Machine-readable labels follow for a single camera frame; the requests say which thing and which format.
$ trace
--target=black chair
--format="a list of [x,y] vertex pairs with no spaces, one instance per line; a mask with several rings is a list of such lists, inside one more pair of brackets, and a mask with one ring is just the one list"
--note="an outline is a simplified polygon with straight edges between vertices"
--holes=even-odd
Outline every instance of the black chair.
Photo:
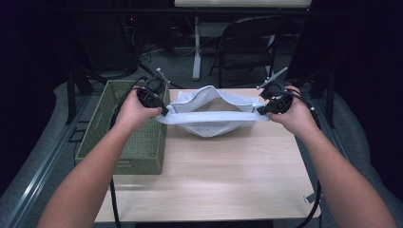
[[278,38],[287,30],[286,18],[279,15],[239,19],[225,28],[216,42],[216,57],[210,69],[219,68],[219,87],[222,70],[269,66],[273,73]]

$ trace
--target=forearm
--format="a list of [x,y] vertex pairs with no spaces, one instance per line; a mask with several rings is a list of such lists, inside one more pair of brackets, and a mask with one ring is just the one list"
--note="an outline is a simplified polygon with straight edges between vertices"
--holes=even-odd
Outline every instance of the forearm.
[[58,187],[39,227],[91,226],[130,132],[111,129]]
[[382,198],[319,131],[301,137],[340,227],[395,227]]

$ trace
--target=green plastic basket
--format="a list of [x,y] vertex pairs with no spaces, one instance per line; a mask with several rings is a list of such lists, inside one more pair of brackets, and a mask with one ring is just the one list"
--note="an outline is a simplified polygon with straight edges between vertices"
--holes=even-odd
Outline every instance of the green plastic basket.
[[[80,162],[109,130],[110,119],[132,81],[108,81],[101,100],[89,123],[83,142],[76,156]],[[167,105],[170,102],[169,88],[160,97]],[[133,133],[125,144],[115,174],[158,175],[163,172],[166,125],[149,120],[141,129]]]

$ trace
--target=person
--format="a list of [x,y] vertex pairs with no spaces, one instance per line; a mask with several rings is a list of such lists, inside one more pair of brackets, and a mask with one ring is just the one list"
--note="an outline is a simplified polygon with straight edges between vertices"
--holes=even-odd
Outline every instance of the person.
[[[292,86],[286,88],[298,91]],[[115,125],[56,189],[38,227],[92,226],[125,141],[160,112],[160,108],[143,107],[137,93],[129,93]],[[322,191],[340,227],[396,227],[382,198],[317,128],[303,102],[294,98],[286,113],[268,115],[306,145]]]

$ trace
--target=gray carpet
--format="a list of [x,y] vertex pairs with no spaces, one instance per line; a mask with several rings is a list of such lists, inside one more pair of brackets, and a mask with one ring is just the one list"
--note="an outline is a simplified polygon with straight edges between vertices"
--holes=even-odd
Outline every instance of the gray carpet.
[[[275,72],[288,66],[296,43],[296,37],[286,37],[283,39],[278,49]],[[201,79],[197,82],[192,79],[194,53],[190,52],[191,50],[191,48],[178,49],[181,54],[178,52],[158,50],[150,53],[150,55],[145,55],[143,62],[151,69],[160,67],[164,75],[174,85],[184,88],[198,88],[207,85],[217,86],[218,72],[215,71],[215,74],[211,77],[207,76],[213,62],[214,50],[208,43],[204,45],[202,49]],[[134,79],[140,75],[145,75],[144,71],[141,69],[127,77],[127,79]],[[264,70],[261,69],[254,69],[251,72],[248,70],[225,72],[225,75],[224,85],[231,85],[239,81],[262,81],[265,78]],[[247,82],[237,87],[255,87],[257,85]],[[79,147],[76,141],[82,138],[83,131],[81,130],[86,129],[103,90],[101,84],[97,82],[92,82],[92,84],[96,90],[92,96],[82,96],[77,92],[76,98],[79,112],[77,118],[71,125],[65,125],[67,120],[67,86],[64,84],[55,89],[58,100],[48,127],[27,159],[27,162],[22,167],[20,173],[15,178],[8,191],[0,199],[1,227],[36,226],[48,198],[57,185],[63,180],[63,177],[65,177],[74,166],[74,154]],[[308,85],[303,88],[303,91],[306,92],[307,89],[309,89]],[[319,106],[318,110],[323,118],[323,108],[320,108],[323,106],[323,101],[315,101],[314,104]],[[336,146],[347,155],[351,163],[374,185],[393,211],[393,215],[398,221],[399,227],[403,227],[403,205],[401,201],[396,199],[383,186],[381,179],[371,167],[370,150],[361,126],[350,108],[340,97],[336,96],[335,104],[334,116],[336,129],[324,127],[325,134],[334,141]],[[309,155],[299,140],[297,140],[297,143],[312,184],[316,186],[317,177]],[[49,157],[53,161],[47,163],[51,163],[51,165],[48,165],[49,175],[45,177],[44,181],[35,181],[37,170],[44,166],[44,160]],[[36,191],[27,191],[28,193],[26,193],[26,190],[29,190],[29,185],[33,182],[42,182],[44,185],[35,189]],[[322,210],[322,226],[337,227],[329,212],[325,199],[322,199],[320,206]],[[295,227],[301,222],[302,219],[275,220],[274,225],[275,227]],[[114,224],[96,223],[94,227],[114,227]],[[124,223],[123,227],[133,227],[133,224]],[[313,219],[307,227],[318,227],[318,218]]]

